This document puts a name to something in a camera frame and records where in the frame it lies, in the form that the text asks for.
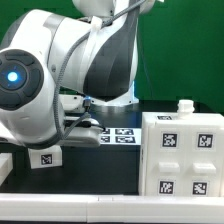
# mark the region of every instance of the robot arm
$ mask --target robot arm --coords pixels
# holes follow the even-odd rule
[[[114,1],[115,14],[136,2]],[[87,34],[89,39],[69,56],[62,86],[105,101],[125,93],[137,68],[138,15],[136,8],[103,29],[97,19],[89,24],[40,10],[19,19],[0,51],[0,121],[14,137],[6,139],[34,149],[61,142],[54,119],[55,83],[67,52]],[[63,133],[60,101],[57,120]]]

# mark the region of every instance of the blue light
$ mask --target blue light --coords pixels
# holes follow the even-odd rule
[[[16,80],[18,80],[18,75],[17,75],[17,73],[15,73],[15,72],[10,72],[10,73],[8,74],[8,80],[9,80],[10,82],[15,82]]]

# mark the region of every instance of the green background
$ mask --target green background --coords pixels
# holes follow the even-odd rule
[[[0,40],[31,9],[78,18],[72,0],[0,0]],[[224,112],[224,0],[165,0],[139,20],[136,96],[193,99]]]

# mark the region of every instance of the small white cap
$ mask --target small white cap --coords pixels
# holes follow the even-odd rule
[[[194,101],[192,100],[180,100],[178,104],[178,118],[188,119],[194,112]]]

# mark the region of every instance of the table surface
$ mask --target table surface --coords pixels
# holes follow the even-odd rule
[[[91,114],[106,127],[140,128],[142,111],[176,112],[177,102],[141,101],[134,112]],[[195,112],[212,111],[196,103]],[[13,154],[13,171],[1,185],[0,193],[137,195],[139,151],[140,146],[127,145],[101,145],[94,149],[63,147],[62,167],[31,170],[26,148],[1,144],[0,153]]]

